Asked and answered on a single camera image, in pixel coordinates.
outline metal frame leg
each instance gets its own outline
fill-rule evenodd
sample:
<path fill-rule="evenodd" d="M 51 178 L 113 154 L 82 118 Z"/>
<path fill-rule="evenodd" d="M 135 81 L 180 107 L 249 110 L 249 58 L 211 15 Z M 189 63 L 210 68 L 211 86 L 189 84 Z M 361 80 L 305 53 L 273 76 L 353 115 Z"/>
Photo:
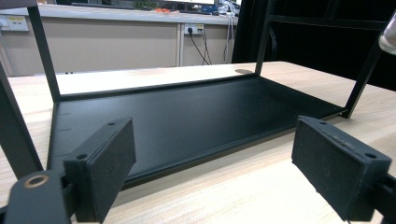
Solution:
<path fill-rule="evenodd" d="M 43 166 L 2 64 L 0 64 L 0 112 L 0 144 L 15 176 L 20 179 L 25 175 L 42 171 Z"/>
<path fill-rule="evenodd" d="M 361 98 L 364 87 L 369 81 L 369 78 L 375 69 L 376 63 L 378 62 L 381 53 L 382 50 L 378 45 L 378 38 L 376 38 L 372 48 L 370 49 L 369 55 L 364 62 L 361 73 L 358 76 L 358 80 L 353 87 L 352 93 L 350 93 L 349 98 L 346 102 L 345 108 L 347 109 L 347 111 L 341 114 L 343 118 L 349 119 L 352 116 L 353 110 L 355 109 L 356 104 Z"/>
<path fill-rule="evenodd" d="M 264 61 L 265 50 L 267 48 L 268 39 L 270 38 L 271 21 L 270 16 L 274 12 L 276 0 L 268 0 L 267 10 L 265 13 L 264 29 L 262 29 L 262 42 L 260 43 L 259 54 L 257 55 L 255 74 L 260 76 L 262 73 L 262 61 Z"/>
<path fill-rule="evenodd" d="M 37 42 L 38 51 L 40 52 L 41 61 L 44 66 L 47 81 L 49 83 L 49 90 L 52 96 L 53 103 L 61 102 L 61 93 L 59 91 L 58 82 L 55 76 L 52 59 L 50 57 L 50 48 L 47 43 L 46 34 L 44 33 L 43 23 L 41 21 L 38 7 L 28 7 L 29 17 L 32 23 L 33 31 L 35 33 L 35 41 Z"/>

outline wooden table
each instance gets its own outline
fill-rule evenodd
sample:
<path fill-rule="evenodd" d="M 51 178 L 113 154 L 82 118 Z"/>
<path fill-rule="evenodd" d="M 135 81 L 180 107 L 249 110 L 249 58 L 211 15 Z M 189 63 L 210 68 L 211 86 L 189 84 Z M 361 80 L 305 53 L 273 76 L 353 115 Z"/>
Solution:
<path fill-rule="evenodd" d="M 61 93 L 237 76 L 254 63 L 58 76 Z M 262 75 L 337 105 L 354 81 L 291 63 L 265 63 Z M 52 102 L 44 77 L 9 79 L 40 160 L 46 164 Z M 351 119 L 329 120 L 396 159 L 396 92 L 367 86 Z M 294 133 L 122 191 L 106 223 L 342 223 L 291 163 Z M 16 181 L 0 151 L 0 206 Z M 396 166 L 390 171 L 396 175 Z M 381 216 L 375 213 L 373 223 Z"/>

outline wall socket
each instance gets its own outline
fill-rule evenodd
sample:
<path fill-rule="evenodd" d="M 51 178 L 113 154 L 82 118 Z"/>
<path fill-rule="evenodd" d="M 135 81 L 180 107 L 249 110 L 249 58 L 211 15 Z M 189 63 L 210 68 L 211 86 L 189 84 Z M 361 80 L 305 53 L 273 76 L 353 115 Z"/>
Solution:
<path fill-rule="evenodd" d="M 186 23 L 184 24 L 184 34 L 189 35 L 189 28 L 192 29 L 192 34 L 193 35 L 201 35 L 201 31 L 199 30 L 204 30 L 204 25 L 203 24 L 194 24 L 194 23 Z"/>
<path fill-rule="evenodd" d="M 4 16 L 0 15 L 0 22 L 3 27 L 1 30 L 6 31 L 29 31 L 24 16 Z"/>

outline orange object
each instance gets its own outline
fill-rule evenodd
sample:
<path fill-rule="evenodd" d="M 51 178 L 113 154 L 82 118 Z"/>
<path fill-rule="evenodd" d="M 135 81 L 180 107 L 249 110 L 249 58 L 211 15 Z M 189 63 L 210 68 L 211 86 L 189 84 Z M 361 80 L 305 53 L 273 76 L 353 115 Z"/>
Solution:
<path fill-rule="evenodd" d="M 169 9 L 166 9 L 166 8 L 155 8 L 155 11 L 156 12 L 166 12 L 166 13 L 171 12 Z"/>

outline wall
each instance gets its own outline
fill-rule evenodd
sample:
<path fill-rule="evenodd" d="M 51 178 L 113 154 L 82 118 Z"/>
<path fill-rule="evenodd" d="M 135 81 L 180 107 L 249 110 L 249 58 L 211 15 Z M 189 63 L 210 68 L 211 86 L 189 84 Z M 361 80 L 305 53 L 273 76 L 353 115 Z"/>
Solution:
<path fill-rule="evenodd" d="M 2 32 L 16 77 L 44 73 L 33 29 L 26 18 L 29 32 Z M 203 61 L 190 36 L 184 35 L 184 22 L 56 17 L 42 20 L 55 72 L 59 74 L 201 65 Z M 224 63 L 228 27 L 224 20 L 225 25 L 205 25 L 212 63 Z M 202 36 L 194 35 L 193 39 L 204 54 Z M 228 62 L 232 52 L 230 47 Z"/>

